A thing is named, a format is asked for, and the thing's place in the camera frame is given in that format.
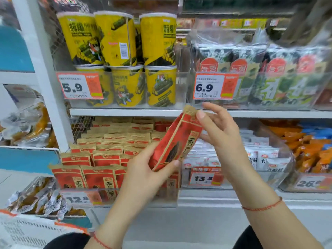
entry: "fingernail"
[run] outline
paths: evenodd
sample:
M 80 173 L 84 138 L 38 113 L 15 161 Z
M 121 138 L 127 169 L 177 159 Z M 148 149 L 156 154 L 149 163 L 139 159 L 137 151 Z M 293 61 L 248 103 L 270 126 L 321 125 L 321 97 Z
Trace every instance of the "fingernail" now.
M 180 165 L 181 165 L 181 162 L 179 160 L 174 161 L 174 166 L 175 167 L 180 167 Z
M 198 110 L 196 113 L 196 116 L 198 119 L 203 119 L 205 117 L 206 113 L 203 110 Z

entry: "left hand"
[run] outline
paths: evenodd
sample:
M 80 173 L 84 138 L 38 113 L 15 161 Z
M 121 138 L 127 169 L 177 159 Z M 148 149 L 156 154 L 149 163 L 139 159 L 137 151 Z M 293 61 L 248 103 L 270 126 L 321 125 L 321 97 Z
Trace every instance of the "left hand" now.
M 153 142 L 128 162 L 127 174 L 115 205 L 125 209 L 129 207 L 134 215 L 138 214 L 152 200 L 161 185 L 181 165 L 180 161 L 175 160 L 158 172 L 152 171 L 148 162 L 157 145 L 158 142 Z

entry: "red string bracelet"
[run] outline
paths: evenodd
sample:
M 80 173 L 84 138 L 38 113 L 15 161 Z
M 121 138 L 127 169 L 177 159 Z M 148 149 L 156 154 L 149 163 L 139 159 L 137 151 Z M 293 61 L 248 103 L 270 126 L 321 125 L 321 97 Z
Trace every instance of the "red string bracelet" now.
M 279 201 L 276 202 L 276 203 L 273 204 L 273 205 L 269 205 L 269 206 L 266 206 L 266 207 L 263 207 L 263 208 L 256 208 L 256 209 L 251 209 L 251 208 L 247 208 L 247 207 L 243 207 L 243 206 L 242 206 L 242 209 L 244 209 L 244 210 L 252 210 L 252 211 L 268 210 L 268 209 L 271 209 L 271 208 L 277 206 L 277 205 L 280 204 L 282 201 L 283 201 L 283 198 L 280 197 Z
M 96 241 L 97 243 L 99 243 L 100 245 L 102 245 L 104 248 L 106 248 L 106 249 L 112 249 L 111 247 L 109 247 L 109 246 L 105 245 L 104 243 L 102 243 L 102 242 L 97 238 L 97 236 L 96 236 L 95 233 L 93 233 L 93 236 L 92 236 L 92 237 L 95 239 L 95 241 Z

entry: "white shelf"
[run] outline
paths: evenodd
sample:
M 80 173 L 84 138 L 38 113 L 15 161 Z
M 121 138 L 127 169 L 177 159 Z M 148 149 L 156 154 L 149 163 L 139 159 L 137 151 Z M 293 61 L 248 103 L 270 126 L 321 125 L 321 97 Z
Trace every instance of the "white shelf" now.
M 103 108 L 71 108 L 72 116 L 147 116 L 177 117 L 182 109 L 103 109 Z M 331 119 L 332 111 L 272 111 L 272 110 L 228 110 L 235 118 L 309 118 Z
M 288 193 L 276 190 L 290 209 L 332 209 L 332 193 Z M 234 190 L 181 189 L 179 207 L 241 208 Z
M 37 76 L 34 72 L 0 72 L 2 84 L 38 86 Z

